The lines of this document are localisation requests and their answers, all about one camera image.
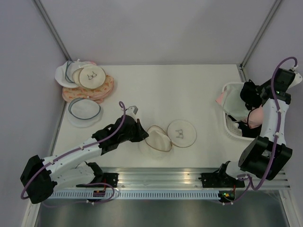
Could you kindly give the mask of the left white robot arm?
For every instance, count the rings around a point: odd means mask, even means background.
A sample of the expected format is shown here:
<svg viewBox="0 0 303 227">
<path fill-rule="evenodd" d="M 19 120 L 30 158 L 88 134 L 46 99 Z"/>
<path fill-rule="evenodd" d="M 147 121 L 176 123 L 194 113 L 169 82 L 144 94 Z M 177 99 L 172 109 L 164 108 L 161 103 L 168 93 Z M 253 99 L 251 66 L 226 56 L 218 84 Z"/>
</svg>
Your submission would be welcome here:
<svg viewBox="0 0 303 227">
<path fill-rule="evenodd" d="M 137 143 L 148 137 L 139 119 L 123 115 L 70 151 L 45 158 L 35 155 L 28 160 L 20 177 L 24 186 L 21 199 L 38 204 L 60 189 L 103 187 L 104 172 L 90 159 L 113 151 L 126 141 Z"/>
</svg>

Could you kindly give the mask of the pink bra with black straps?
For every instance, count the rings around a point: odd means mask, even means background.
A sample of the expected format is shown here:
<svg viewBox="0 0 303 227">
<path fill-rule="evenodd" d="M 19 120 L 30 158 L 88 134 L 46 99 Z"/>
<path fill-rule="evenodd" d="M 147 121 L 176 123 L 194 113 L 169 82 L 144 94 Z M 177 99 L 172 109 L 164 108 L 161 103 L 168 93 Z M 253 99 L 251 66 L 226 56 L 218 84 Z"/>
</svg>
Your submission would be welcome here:
<svg viewBox="0 0 303 227">
<path fill-rule="evenodd" d="M 262 106 L 252 109 L 248 116 L 243 120 L 243 122 L 250 128 L 254 129 L 262 125 L 263 123 L 263 108 Z"/>
</svg>

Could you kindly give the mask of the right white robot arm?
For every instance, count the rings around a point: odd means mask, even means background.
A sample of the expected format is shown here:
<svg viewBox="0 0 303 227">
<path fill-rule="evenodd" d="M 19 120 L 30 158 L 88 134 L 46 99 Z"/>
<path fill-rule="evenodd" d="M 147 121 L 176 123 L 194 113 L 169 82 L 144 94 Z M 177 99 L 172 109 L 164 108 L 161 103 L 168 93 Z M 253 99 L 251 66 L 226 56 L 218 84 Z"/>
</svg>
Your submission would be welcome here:
<svg viewBox="0 0 303 227">
<path fill-rule="evenodd" d="M 215 172 L 216 188 L 251 188 L 258 190 L 266 180 L 273 180 L 292 156 L 286 146 L 285 116 L 291 103 L 286 91 L 302 81 L 294 69 L 278 68 L 273 77 L 256 88 L 262 100 L 263 123 L 260 135 L 243 151 L 238 163 L 227 161 Z"/>
</svg>

